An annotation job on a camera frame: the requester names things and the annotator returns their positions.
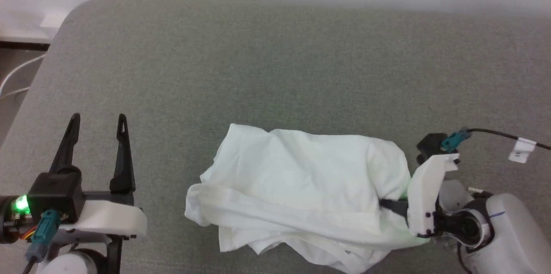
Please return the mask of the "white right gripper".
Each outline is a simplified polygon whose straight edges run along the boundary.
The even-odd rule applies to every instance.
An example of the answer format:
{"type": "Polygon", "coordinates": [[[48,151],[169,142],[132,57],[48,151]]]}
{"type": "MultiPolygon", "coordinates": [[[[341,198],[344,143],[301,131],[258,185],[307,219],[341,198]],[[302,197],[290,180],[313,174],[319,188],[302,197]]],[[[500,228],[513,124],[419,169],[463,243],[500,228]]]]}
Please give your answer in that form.
{"type": "Polygon", "coordinates": [[[415,170],[407,188],[408,199],[380,199],[379,206],[407,219],[412,235],[431,237],[443,178],[447,172],[458,170],[455,160],[459,158],[459,153],[431,156],[415,170]]]}

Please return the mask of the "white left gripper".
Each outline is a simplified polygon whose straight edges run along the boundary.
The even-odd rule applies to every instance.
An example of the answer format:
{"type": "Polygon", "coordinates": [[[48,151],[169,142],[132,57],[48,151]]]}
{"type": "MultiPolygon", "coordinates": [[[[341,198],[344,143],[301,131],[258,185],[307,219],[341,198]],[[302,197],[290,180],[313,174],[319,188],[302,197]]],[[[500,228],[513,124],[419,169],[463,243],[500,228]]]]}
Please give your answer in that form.
{"type": "MultiPolygon", "coordinates": [[[[80,114],[74,113],[67,125],[49,174],[77,174],[73,165],[73,151],[80,133],[80,114]]],[[[118,151],[110,192],[88,192],[84,207],[75,223],[64,223],[67,240],[106,240],[108,236],[124,238],[145,237],[148,219],[144,211],[134,205],[136,189],[133,160],[126,115],[118,117],[116,133],[118,151]]]]}

